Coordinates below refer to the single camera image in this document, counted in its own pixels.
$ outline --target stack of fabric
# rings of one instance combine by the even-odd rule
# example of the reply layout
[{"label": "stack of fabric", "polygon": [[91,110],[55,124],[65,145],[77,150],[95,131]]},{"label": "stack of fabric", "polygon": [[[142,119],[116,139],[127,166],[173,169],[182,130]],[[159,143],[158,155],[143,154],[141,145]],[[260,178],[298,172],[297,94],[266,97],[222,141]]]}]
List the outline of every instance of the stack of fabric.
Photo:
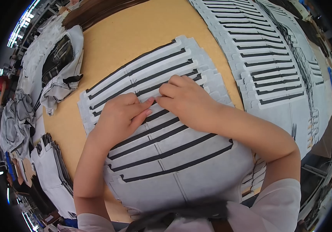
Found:
[{"label": "stack of fabric", "polygon": [[61,157],[59,145],[50,134],[41,137],[31,153],[42,190],[64,218],[75,218],[76,209],[73,201],[73,182]]},{"label": "stack of fabric", "polygon": [[7,102],[1,116],[0,147],[19,160],[29,157],[33,149],[31,137],[34,135],[36,118],[32,99],[23,90],[17,90],[13,100]]}]

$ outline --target red shirt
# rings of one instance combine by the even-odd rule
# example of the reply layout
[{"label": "red shirt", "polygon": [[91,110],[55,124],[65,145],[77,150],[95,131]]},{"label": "red shirt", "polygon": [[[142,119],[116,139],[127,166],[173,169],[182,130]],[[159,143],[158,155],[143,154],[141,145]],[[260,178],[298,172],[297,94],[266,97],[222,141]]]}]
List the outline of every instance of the red shirt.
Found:
[{"label": "red shirt", "polygon": [[3,82],[6,82],[6,89],[9,88],[10,85],[10,79],[8,76],[0,76],[0,91],[2,90],[2,84]]}]

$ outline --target fingernail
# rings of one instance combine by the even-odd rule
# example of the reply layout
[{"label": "fingernail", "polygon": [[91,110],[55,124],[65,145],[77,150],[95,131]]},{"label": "fingernail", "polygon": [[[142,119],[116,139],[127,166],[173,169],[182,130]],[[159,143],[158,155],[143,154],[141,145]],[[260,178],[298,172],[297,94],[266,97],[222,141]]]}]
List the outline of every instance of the fingernail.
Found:
[{"label": "fingernail", "polygon": [[148,116],[152,113],[153,111],[151,109],[147,109],[147,111],[145,112],[145,114]]}]

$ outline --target white shirt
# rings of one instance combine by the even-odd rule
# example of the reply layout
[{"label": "white shirt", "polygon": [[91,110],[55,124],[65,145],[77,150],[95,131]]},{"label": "white shirt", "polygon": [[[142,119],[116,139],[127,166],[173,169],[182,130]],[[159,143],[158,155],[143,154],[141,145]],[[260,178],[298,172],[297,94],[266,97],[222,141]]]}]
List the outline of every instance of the white shirt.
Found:
[{"label": "white shirt", "polygon": [[[266,187],[251,208],[236,202],[227,202],[228,221],[234,232],[294,232],[300,210],[300,183],[283,179]],[[110,221],[91,214],[78,215],[78,227],[87,232],[115,232]],[[162,230],[145,232],[214,232],[207,219],[175,219]]]}]

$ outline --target tan table surface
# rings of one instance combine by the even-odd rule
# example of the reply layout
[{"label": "tan table surface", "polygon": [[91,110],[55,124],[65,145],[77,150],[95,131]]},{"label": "tan table surface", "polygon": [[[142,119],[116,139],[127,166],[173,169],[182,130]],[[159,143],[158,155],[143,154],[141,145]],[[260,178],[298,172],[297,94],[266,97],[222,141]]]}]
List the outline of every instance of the tan table surface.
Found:
[{"label": "tan table surface", "polygon": [[[64,163],[74,178],[86,140],[78,111],[79,94],[137,56],[169,43],[179,35],[194,37],[221,73],[229,96],[243,110],[228,62],[207,25],[187,0],[150,0],[100,21],[85,31],[79,88],[59,103],[52,117],[43,110],[47,133],[59,144]],[[105,200],[112,221],[130,222],[126,209],[108,188]]]}]

